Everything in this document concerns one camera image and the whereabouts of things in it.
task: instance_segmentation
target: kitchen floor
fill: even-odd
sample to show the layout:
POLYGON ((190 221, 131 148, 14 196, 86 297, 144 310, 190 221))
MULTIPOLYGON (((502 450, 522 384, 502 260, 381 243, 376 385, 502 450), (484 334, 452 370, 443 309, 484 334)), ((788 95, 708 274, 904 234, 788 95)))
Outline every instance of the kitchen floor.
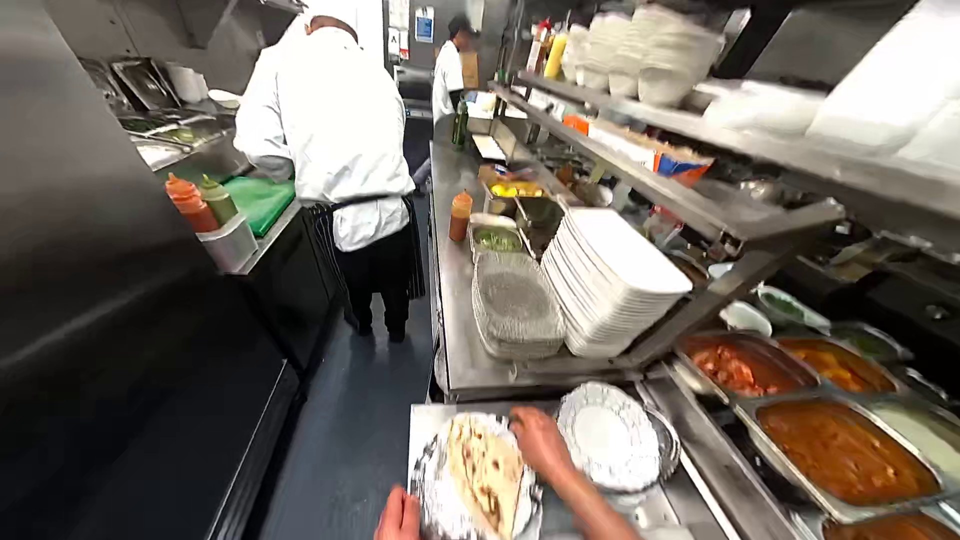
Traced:
MULTIPOLYGON (((404 154, 416 170, 429 133, 424 121, 413 122, 404 154)), ((428 271, 429 202, 419 198, 415 207, 428 271)), ((387 341, 379 295, 373 337, 356 336, 335 317, 293 434, 281 442, 286 456, 265 479, 246 539, 370 539, 391 486, 406 485, 410 405, 424 402, 433 359, 430 299, 410 303, 400 344, 387 341)))

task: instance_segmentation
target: stainless steel shelf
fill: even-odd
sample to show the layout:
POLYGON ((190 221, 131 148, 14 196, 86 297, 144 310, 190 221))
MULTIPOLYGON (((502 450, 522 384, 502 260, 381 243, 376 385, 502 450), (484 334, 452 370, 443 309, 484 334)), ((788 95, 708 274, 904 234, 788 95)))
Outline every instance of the stainless steel shelf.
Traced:
POLYGON ((516 80, 517 84, 539 88, 599 109, 615 110, 651 126, 755 159, 960 219, 960 175, 949 169, 889 158, 843 156, 803 137, 718 128, 696 114, 614 98, 603 92, 550 81, 527 72, 517 73, 516 80))
POLYGON ((844 217, 845 211, 841 205, 826 200, 760 220, 745 221, 693 189, 660 176, 605 144, 565 126, 546 112, 531 106, 523 96, 505 86, 491 83, 491 88, 501 99, 526 112, 530 121, 593 159, 603 161, 620 179, 630 183, 655 204, 677 214, 687 226, 710 240, 719 240, 723 234, 744 241, 768 239, 823 227, 844 217))

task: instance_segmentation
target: commercial kitchen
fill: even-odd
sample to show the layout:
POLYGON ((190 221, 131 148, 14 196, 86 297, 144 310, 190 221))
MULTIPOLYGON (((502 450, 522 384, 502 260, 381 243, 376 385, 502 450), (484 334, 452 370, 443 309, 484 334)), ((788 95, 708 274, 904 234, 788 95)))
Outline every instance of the commercial kitchen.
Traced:
MULTIPOLYGON (((3 8, 5 537, 369 538, 399 483, 421 538, 499 538, 447 444, 517 405, 645 539, 960 537, 960 10, 581 4, 358 5, 431 173, 399 345, 232 144, 304 3, 3 8)), ((511 538, 580 537, 517 482, 511 538)))

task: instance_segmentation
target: white chef coat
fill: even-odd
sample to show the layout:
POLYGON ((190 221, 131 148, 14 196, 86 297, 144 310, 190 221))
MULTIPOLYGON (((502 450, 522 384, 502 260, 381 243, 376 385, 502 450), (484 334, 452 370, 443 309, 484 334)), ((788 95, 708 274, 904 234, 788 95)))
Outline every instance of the white chef coat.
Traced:
POLYGON ((449 39, 440 48, 436 65, 433 68, 433 123, 441 117, 457 111, 450 101, 450 92, 464 89, 464 65, 460 61, 460 51, 449 39))
MULTIPOLYGON (((251 80, 244 94, 234 146, 275 179, 284 172, 289 178, 292 165, 301 199, 338 203, 412 191, 403 102, 383 66, 332 27, 278 52, 267 58, 275 76, 251 80)), ((349 206, 333 214, 334 241, 340 251, 355 251, 409 221, 399 198, 349 206)))

